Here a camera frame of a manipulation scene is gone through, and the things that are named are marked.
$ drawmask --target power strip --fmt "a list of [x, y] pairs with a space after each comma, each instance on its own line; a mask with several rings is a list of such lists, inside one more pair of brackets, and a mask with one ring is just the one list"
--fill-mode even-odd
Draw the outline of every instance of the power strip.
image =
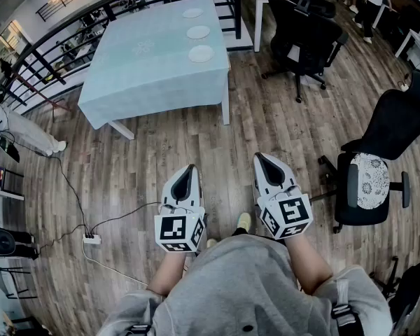
[[92, 235], [91, 237], [86, 237], [85, 234], [83, 234], [83, 243], [100, 245], [101, 237], [99, 235]]

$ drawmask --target light blue tablecloth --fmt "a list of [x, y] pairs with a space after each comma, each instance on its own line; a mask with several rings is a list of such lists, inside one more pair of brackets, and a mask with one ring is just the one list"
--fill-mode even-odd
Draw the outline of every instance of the light blue tablecloth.
[[[185, 18], [189, 8], [202, 15]], [[188, 38], [189, 28], [205, 25], [210, 34]], [[198, 45], [215, 52], [208, 62], [191, 62]], [[182, 0], [112, 21], [107, 27], [78, 105], [90, 124], [191, 106], [219, 104], [228, 83], [228, 56], [213, 0]]]

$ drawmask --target white plate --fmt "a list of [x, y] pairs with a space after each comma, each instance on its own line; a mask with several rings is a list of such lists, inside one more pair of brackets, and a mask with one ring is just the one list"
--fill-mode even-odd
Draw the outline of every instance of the white plate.
[[214, 55], [215, 52], [210, 46], [198, 45], [190, 50], [190, 52], [188, 53], [188, 58], [192, 62], [201, 63], [209, 61]]
[[197, 18], [202, 15], [203, 12], [204, 11], [201, 8], [189, 8], [183, 12], [182, 16], [188, 19]]
[[190, 39], [203, 39], [205, 36], [210, 34], [210, 28], [208, 26], [193, 26], [188, 29], [187, 37]]

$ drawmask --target wooden floor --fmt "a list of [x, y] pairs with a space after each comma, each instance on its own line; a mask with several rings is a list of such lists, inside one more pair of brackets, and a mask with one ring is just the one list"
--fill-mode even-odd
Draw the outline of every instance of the wooden floor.
[[[78, 191], [88, 225], [121, 216], [147, 202], [160, 200], [165, 181], [179, 168], [194, 163], [202, 175], [210, 237], [228, 237], [238, 215], [253, 212], [252, 168], [257, 151], [272, 154], [290, 165], [305, 193], [326, 191], [325, 171], [317, 158], [334, 163], [340, 146], [361, 137], [379, 96], [409, 67], [393, 56], [380, 36], [373, 44], [362, 41], [352, 14], [337, 6], [338, 21], [350, 35], [333, 65], [325, 71], [327, 90], [303, 78], [304, 102], [295, 102], [291, 74], [262, 80], [272, 68], [268, 43], [274, 19], [265, 5], [261, 51], [230, 53], [230, 125], [222, 125], [220, 106], [188, 108], [125, 120], [136, 134], [133, 141], [111, 127], [93, 130], [76, 106], [80, 91], [66, 98], [75, 111], [52, 123], [45, 106], [28, 117], [59, 140], [69, 142], [60, 155], [62, 167]], [[254, 4], [244, 0], [243, 17], [253, 36]], [[20, 148], [19, 165], [6, 166], [25, 175], [26, 229], [39, 245], [59, 237], [81, 223], [76, 198], [60, 174], [58, 162]], [[403, 269], [420, 262], [420, 137], [396, 161], [389, 162], [391, 179], [409, 173], [412, 200], [401, 207], [401, 195], [391, 193], [386, 222], [367, 227], [344, 227], [332, 233], [335, 198], [313, 205], [314, 224], [307, 236], [338, 271], [351, 264], [385, 277], [391, 256]], [[110, 267], [149, 281], [163, 252], [155, 244], [153, 216], [148, 206], [122, 220], [97, 228], [101, 246], [86, 252]], [[88, 262], [81, 250], [83, 231], [77, 230], [46, 248], [31, 267], [38, 299], [24, 302], [30, 314], [56, 335], [93, 335], [122, 295], [139, 286], [129, 279]]]

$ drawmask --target yellow shoe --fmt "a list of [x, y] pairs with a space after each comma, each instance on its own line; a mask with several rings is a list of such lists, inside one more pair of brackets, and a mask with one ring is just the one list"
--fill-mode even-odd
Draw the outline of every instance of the yellow shoe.
[[217, 243], [216, 239], [209, 239], [207, 240], [207, 248], [210, 249], [212, 246], [217, 245]]
[[237, 229], [238, 228], [243, 228], [245, 229], [247, 232], [249, 232], [249, 230], [251, 229], [252, 226], [252, 217], [249, 213], [241, 213], [241, 215], [238, 217], [238, 222], [237, 222]]

